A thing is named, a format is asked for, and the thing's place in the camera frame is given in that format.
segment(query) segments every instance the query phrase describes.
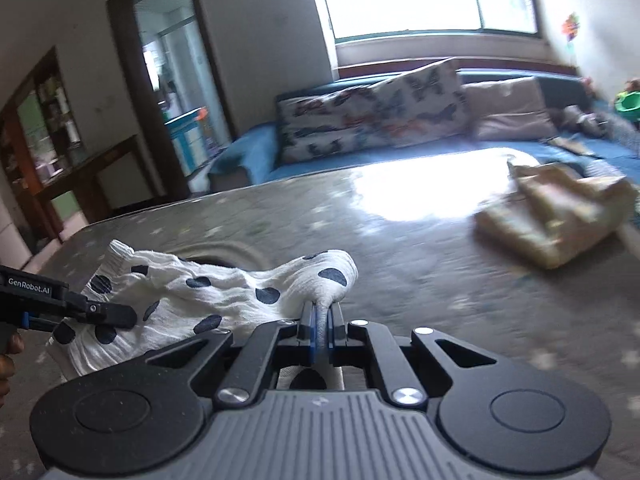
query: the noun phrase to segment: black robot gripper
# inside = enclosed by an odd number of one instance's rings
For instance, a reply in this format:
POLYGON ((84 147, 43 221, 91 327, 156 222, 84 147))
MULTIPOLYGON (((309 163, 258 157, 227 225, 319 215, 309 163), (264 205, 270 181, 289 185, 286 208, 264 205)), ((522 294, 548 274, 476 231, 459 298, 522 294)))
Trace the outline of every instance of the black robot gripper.
POLYGON ((315 316, 308 303, 243 345, 211 330, 51 390, 30 420, 43 478, 597 478, 610 418, 594 393, 431 328, 393 336, 334 304, 330 359, 368 389, 274 389, 313 364, 315 316))

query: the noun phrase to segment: sofa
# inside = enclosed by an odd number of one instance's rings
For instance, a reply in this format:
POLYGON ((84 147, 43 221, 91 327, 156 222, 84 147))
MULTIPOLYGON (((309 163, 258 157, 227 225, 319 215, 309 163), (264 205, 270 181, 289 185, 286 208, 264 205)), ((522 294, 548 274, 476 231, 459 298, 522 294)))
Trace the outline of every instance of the sofa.
MULTIPOLYGON (((397 73, 389 73, 348 78, 315 88, 288 92, 277 96, 276 108, 282 101, 304 96, 322 96, 354 86, 373 85, 397 75, 397 73)), ((606 103, 592 100, 587 95, 580 78, 575 76, 518 70, 458 70, 458 77, 463 84, 530 76, 537 79, 547 108, 562 109, 570 105, 578 105, 582 110, 612 113, 606 103)), ((499 146, 528 153, 541 164, 563 162, 581 174, 584 174, 585 166, 593 160, 590 156, 575 155, 538 140, 476 140, 467 130, 457 135, 413 146, 369 148, 286 164, 281 157, 282 136, 278 134, 279 126, 277 121, 258 124, 233 142, 210 168, 210 192, 388 160, 468 152, 499 146)), ((630 123, 616 118, 613 131, 607 139, 592 139, 582 134, 562 131, 560 134, 580 140, 595 153, 596 158, 605 159, 636 183, 640 182, 640 134, 630 123)))

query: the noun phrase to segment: butterfly pattern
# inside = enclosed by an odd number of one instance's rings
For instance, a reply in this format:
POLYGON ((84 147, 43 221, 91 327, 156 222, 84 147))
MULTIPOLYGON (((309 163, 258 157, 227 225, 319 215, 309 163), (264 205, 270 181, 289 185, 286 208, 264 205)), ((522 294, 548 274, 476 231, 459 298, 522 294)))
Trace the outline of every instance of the butterfly pattern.
POLYGON ((324 96, 278 102, 282 160, 407 146, 464 131, 465 93, 452 60, 324 96))

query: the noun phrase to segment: sofa armrest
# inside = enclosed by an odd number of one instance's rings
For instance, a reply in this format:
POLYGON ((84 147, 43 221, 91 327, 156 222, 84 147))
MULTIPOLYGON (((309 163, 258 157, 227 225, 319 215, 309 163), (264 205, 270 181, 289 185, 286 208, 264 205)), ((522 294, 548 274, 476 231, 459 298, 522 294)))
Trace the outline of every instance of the sofa armrest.
POLYGON ((636 156, 640 155, 640 132, 632 123, 620 116, 609 103, 604 101, 595 100, 593 111, 607 120, 611 140, 631 150, 636 156))
POLYGON ((262 184, 274 170, 278 156, 276 124, 254 126, 233 142, 213 163, 209 170, 212 177, 237 173, 244 169, 249 184, 262 184))

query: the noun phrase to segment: white cloth with black dots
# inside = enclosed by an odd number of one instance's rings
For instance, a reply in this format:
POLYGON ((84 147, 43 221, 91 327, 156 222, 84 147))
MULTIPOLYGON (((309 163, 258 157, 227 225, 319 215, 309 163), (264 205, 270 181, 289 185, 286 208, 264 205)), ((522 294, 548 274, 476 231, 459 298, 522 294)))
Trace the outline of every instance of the white cloth with black dots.
MULTIPOLYGON (((357 277, 355 263, 339 250, 248 272, 134 251, 113 240, 82 294, 132 306, 138 323, 125 330, 66 318, 54 330, 47 351, 70 380, 213 328, 229 329, 236 340, 244 340, 261 323, 299 318, 309 300, 318 306, 316 330, 323 340, 324 312, 345 296, 357 277)), ((317 361, 314 368, 327 387, 343 388, 340 370, 331 367, 322 350, 317 361)), ((293 376, 293 370, 283 370, 278 387, 288 386, 293 376)))

